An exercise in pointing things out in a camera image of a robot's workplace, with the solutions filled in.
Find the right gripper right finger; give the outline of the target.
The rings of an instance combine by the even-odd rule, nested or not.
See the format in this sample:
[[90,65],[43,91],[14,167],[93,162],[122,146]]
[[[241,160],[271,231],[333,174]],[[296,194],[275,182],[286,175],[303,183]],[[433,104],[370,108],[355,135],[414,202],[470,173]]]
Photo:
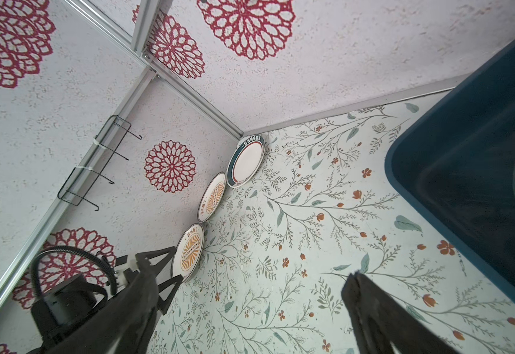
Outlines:
[[349,274],[341,297],[360,353],[456,353],[364,274]]

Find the green red rim plate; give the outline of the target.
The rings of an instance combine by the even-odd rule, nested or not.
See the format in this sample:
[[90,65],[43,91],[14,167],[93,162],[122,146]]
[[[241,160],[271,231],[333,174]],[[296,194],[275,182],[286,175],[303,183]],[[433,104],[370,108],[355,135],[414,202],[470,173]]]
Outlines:
[[241,187],[256,174],[265,154],[266,141],[260,135],[241,140],[226,169],[226,182],[231,188]]

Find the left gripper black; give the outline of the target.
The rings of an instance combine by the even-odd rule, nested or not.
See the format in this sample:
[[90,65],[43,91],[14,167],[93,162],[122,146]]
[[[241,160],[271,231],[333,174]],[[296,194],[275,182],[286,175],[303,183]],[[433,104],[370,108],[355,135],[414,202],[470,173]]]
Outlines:
[[[135,254],[135,275],[157,278],[176,255],[175,246]],[[158,285],[157,308],[164,316],[183,282],[176,275]],[[31,314],[45,348],[53,348],[101,310],[108,302],[108,292],[102,286],[86,281],[81,274],[53,287],[36,298]]]

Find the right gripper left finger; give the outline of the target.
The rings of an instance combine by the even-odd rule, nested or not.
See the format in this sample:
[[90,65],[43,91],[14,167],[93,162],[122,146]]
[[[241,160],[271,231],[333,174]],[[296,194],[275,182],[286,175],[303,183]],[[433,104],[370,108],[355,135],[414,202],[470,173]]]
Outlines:
[[154,331],[156,279],[137,275],[117,296],[48,353],[146,353]]

